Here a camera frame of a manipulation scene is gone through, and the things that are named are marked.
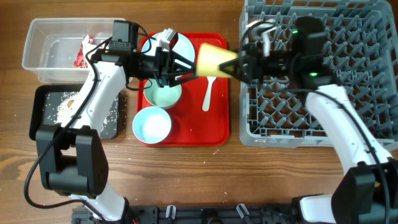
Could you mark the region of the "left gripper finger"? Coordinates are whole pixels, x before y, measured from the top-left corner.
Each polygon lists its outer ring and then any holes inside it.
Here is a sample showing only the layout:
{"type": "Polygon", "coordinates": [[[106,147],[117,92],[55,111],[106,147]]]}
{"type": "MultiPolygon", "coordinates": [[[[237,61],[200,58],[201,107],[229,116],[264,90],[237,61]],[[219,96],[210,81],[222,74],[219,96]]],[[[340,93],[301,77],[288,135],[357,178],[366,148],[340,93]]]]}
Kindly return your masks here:
{"type": "Polygon", "coordinates": [[[169,52],[169,67],[171,69],[194,69],[196,65],[191,60],[171,50],[169,52]]]}
{"type": "Polygon", "coordinates": [[[170,73],[161,75],[163,86],[174,87],[185,82],[196,80],[198,76],[196,73],[170,73]]]}

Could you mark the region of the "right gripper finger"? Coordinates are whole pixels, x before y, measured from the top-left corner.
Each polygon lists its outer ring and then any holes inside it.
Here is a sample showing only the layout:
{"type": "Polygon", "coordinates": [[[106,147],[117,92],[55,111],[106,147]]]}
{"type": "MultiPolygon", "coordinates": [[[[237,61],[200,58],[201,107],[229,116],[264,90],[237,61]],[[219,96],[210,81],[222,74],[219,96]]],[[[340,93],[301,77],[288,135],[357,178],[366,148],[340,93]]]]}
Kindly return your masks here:
{"type": "Polygon", "coordinates": [[[238,58],[219,64],[219,70],[244,83],[252,82],[252,77],[240,67],[238,58]]]}
{"type": "Polygon", "coordinates": [[[251,62],[252,61],[252,47],[244,46],[241,50],[235,49],[232,51],[234,53],[233,62],[251,62]]]}

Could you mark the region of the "large light blue plate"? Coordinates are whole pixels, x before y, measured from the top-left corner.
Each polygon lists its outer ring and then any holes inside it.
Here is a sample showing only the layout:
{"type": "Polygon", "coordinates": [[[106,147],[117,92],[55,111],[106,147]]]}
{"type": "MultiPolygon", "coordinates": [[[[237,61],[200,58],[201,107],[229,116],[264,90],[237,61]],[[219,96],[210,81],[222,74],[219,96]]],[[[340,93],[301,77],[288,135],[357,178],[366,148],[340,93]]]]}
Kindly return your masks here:
{"type": "MultiPolygon", "coordinates": [[[[144,40],[144,44],[142,45],[142,50],[146,51],[149,49],[149,43],[151,43],[152,48],[151,50],[146,53],[146,55],[154,55],[154,45],[156,43],[156,39],[160,36],[162,32],[158,32],[153,35],[153,39],[146,39],[144,40]]],[[[195,49],[192,42],[183,34],[178,33],[178,41],[172,49],[174,52],[178,53],[179,55],[183,56],[187,60],[194,62],[195,61],[195,49]]]]}

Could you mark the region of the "green bowl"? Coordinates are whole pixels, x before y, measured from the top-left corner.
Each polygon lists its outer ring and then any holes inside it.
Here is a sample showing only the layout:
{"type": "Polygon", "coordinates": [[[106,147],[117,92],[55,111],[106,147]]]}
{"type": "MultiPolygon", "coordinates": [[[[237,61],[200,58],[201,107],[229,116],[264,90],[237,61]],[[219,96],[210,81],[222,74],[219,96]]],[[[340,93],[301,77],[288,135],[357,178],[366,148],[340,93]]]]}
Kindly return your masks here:
{"type": "Polygon", "coordinates": [[[182,95],[182,86],[159,87],[155,80],[146,81],[144,97],[152,105],[163,109],[175,106],[182,95]]]}

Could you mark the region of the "yellow plastic cup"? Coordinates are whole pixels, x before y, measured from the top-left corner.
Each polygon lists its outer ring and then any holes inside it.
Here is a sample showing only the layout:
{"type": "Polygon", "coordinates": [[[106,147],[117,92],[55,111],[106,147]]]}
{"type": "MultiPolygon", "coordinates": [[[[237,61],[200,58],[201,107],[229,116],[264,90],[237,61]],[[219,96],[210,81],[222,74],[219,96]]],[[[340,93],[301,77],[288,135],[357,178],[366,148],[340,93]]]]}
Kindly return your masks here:
{"type": "Polygon", "coordinates": [[[201,44],[196,64],[196,74],[199,77],[232,78],[220,70],[219,64],[236,59],[238,54],[230,50],[203,43],[201,44]]]}

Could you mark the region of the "white plastic spoon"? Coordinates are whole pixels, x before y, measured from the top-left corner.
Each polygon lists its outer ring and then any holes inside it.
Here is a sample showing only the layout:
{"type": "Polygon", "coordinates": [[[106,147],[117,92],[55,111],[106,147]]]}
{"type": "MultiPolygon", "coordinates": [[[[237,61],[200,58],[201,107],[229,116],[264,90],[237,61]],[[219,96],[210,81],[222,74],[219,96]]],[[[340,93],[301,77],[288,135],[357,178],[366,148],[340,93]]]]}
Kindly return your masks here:
{"type": "Polygon", "coordinates": [[[210,101],[211,101],[211,90],[216,77],[207,77],[208,86],[206,88],[205,97],[202,104],[202,110],[208,111],[210,109],[210,101]]]}

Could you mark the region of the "small light blue bowl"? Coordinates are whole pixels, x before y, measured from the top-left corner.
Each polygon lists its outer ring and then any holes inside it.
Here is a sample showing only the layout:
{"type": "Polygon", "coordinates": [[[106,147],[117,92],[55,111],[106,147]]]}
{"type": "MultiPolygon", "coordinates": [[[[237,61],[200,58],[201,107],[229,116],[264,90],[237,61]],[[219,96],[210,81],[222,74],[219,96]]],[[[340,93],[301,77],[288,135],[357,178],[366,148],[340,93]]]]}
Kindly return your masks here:
{"type": "Polygon", "coordinates": [[[172,121],[166,110],[150,106],[140,110],[132,122],[135,137],[145,144],[157,144],[171,132],[172,121]]]}

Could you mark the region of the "white napkin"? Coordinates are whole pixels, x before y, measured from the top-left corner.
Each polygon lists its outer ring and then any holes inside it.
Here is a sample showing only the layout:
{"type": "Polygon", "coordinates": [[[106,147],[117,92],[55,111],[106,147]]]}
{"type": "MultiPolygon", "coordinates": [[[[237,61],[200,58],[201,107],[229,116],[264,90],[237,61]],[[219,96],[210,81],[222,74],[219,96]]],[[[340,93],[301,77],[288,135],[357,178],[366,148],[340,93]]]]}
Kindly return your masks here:
{"type": "Polygon", "coordinates": [[[89,51],[93,50],[96,45],[93,44],[94,38],[89,36],[89,35],[85,35],[83,40],[82,40],[82,53],[83,53],[83,59],[85,60],[85,62],[87,62],[86,59],[86,55],[89,51]]]}

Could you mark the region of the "red snack wrapper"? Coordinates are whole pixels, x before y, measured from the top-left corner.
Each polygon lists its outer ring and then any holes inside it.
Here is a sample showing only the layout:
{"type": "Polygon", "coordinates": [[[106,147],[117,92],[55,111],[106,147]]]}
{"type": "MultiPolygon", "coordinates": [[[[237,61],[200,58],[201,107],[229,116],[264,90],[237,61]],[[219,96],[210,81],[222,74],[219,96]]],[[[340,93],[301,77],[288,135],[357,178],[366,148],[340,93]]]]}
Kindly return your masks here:
{"type": "Polygon", "coordinates": [[[74,61],[73,67],[74,68],[86,68],[88,66],[86,60],[85,60],[85,55],[84,51],[87,48],[88,45],[91,45],[94,41],[93,36],[85,35],[81,45],[79,52],[77,53],[76,59],[74,61]]]}

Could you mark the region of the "white rice pile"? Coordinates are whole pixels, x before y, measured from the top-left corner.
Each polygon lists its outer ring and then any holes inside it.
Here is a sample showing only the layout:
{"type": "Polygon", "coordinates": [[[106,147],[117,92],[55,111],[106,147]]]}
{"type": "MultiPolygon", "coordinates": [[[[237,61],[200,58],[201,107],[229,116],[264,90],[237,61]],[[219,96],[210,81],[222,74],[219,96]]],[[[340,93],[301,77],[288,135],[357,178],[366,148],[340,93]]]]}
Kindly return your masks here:
{"type": "MultiPolygon", "coordinates": [[[[50,92],[45,95],[45,104],[43,108],[44,124],[55,124],[60,122],[60,117],[69,110],[70,105],[76,98],[77,91],[50,92]]],[[[110,135],[110,130],[117,130],[118,127],[118,111],[119,97],[115,97],[107,115],[104,119],[101,131],[106,131],[106,135],[110,135]]]]}

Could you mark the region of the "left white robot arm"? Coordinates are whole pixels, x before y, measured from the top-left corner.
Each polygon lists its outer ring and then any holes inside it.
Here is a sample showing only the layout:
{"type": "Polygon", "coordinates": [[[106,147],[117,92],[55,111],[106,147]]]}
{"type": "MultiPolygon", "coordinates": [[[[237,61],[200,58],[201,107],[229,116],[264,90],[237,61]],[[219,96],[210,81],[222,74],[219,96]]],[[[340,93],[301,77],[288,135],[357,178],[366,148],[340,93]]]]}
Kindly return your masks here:
{"type": "Polygon", "coordinates": [[[145,51],[138,50],[140,35],[146,35],[141,25],[116,20],[111,37],[84,51],[90,70],[70,109],[55,124],[35,118],[30,124],[38,153],[32,170],[40,172],[43,187],[84,205],[95,223],[137,222],[127,198],[108,183],[100,139],[115,97],[130,78],[171,87],[197,77],[195,64],[174,52],[176,31],[164,30],[145,51]]]}

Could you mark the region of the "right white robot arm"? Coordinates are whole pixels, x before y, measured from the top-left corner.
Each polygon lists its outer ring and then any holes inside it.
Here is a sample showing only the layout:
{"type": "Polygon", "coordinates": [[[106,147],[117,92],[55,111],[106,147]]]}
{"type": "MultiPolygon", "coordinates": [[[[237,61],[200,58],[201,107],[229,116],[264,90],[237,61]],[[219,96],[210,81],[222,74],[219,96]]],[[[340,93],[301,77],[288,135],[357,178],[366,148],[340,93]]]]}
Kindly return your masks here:
{"type": "Polygon", "coordinates": [[[241,42],[222,72],[250,83],[267,75],[288,76],[296,94],[320,123],[334,147],[344,176],[331,195],[296,199],[298,223],[396,223],[397,161],[372,135],[352,106],[345,88],[323,63],[326,32],[321,20],[295,22],[290,51],[256,50],[241,42]]]}

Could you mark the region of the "grey dishwasher rack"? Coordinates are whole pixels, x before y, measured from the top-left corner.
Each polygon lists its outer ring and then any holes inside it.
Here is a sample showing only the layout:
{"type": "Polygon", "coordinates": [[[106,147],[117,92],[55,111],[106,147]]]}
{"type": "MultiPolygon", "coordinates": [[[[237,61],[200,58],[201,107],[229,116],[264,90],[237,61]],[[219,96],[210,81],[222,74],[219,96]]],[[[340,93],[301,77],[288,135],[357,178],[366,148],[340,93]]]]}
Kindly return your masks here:
{"type": "MultiPolygon", "coordinates": [[[[246,1],[243,32],[253,20],[273,20],[272,50],[288,50],[299,17],[319,19],[327,34],[323,62],[344,85],[370,132],[382,146],[397,149],[397,31],[386,1],[246,1]]],[[[259,147],[329,146],[320,123],[285,92],[288,78],[266,77],[241,84],[239,138],[259,147]]]]}

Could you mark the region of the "red serving tray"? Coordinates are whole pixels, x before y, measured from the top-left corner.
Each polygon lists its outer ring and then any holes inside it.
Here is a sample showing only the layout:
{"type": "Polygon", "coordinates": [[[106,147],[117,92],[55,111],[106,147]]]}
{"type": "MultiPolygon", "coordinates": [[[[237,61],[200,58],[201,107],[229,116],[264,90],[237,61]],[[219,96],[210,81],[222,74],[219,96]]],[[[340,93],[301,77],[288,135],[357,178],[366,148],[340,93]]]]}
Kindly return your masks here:
{"type": "Polygon", "coordinates": [[[219,146],[229,137],[229,83],[217,78],[211,89],[210,109],[202,110],[208,80],[197,78],[182,84],[182,96],[166,112],[170,134],[155,147],[219,146]]]}

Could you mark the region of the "clear plastic bin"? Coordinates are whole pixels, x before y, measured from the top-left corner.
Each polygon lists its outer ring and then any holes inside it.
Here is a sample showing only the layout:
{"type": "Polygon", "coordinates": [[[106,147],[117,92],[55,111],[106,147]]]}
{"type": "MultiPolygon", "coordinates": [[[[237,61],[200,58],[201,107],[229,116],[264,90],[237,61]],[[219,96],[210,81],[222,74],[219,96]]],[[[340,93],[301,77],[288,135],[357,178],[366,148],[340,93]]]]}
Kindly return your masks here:
{"type": "Polygon", "coordinates": [[[89,70],[73,66],[84,36],[98,45],[113,34],[115,17],[38,18],[30,23],[22,67],[42,83],[83,83],[89,70]]]}

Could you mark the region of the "black tray bin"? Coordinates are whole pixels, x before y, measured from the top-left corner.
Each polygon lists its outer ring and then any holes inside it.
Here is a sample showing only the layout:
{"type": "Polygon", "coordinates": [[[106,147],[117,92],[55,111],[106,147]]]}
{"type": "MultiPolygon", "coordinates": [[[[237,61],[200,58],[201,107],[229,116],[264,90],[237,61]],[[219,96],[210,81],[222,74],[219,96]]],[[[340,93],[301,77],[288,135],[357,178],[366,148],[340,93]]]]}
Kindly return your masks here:
{"type": "MultiPolygon", "coordinates": [[[[82,84],[67,84],[67,85],[42,85],[38,87],[35,91],[34,104],[32,109],[32,117],[30,121],[30,129],[29,129],[29,137],[31,140],[35,141],[35,135],[38,129],[40,128],[43,120],[43,108],[45,104],[45,95],[50,92],[64,92],[64,91],[77,91],[79,92],[82,88],[82,84]]],[[[118,127],[117,130],[110,130],[110,135],[106,135],[106,131],[101,131],[99,136],[103,140],[114,139],[118,135],[118,127]]]]}

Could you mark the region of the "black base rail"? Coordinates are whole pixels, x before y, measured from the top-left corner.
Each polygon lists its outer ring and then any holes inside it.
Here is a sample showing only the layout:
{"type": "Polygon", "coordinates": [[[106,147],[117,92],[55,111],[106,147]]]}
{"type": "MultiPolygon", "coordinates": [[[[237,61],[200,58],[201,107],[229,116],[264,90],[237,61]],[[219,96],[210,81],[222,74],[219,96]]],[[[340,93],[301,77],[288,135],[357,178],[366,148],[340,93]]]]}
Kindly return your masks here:
{"type": "Polygon", "coordinates": [[[206,223],[306,223],[299,209],[290,204],[263,207],[168,207],[131,206],[118,223],[206,224],[206,223]]]}

